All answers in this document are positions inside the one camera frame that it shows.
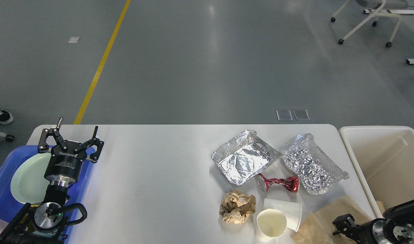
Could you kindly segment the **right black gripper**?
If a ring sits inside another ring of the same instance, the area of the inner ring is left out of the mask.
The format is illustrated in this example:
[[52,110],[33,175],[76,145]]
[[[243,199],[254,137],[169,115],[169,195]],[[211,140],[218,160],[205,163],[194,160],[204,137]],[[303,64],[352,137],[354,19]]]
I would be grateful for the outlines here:
[[351,214],[336,217],[332,224],[336,228],[332,235],[343,234],[358,244],[385,244],[387,238],[384,227],[387,220],[376,218],[362,225],[357,225]]

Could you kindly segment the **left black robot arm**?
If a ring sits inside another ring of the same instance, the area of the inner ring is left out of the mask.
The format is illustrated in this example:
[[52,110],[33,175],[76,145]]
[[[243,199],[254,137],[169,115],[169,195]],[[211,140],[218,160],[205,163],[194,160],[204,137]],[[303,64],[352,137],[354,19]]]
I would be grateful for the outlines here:
[[62,121],[60,117],[55,128],[44,128],[37,145],[38,154],[49,154],[43,200],[24,204],[1,231],[0,244],[63,244],[68,238],[64,229],[87,218],[83,204],[68,204],[68,192],[79,181],[83,164],[97,163],[104,142],[97,137],[98,126],[86,142],[64,139]]

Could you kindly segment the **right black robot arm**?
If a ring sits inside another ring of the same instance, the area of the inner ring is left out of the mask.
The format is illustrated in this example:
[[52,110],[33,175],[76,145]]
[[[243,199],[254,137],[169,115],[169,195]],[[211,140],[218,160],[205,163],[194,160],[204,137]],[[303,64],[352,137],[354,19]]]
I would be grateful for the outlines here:
[[390,207],[382,216],[362,225],[351,214],[338,216],[332,234],[343,234],[357,244],[414,244],[414,200]]

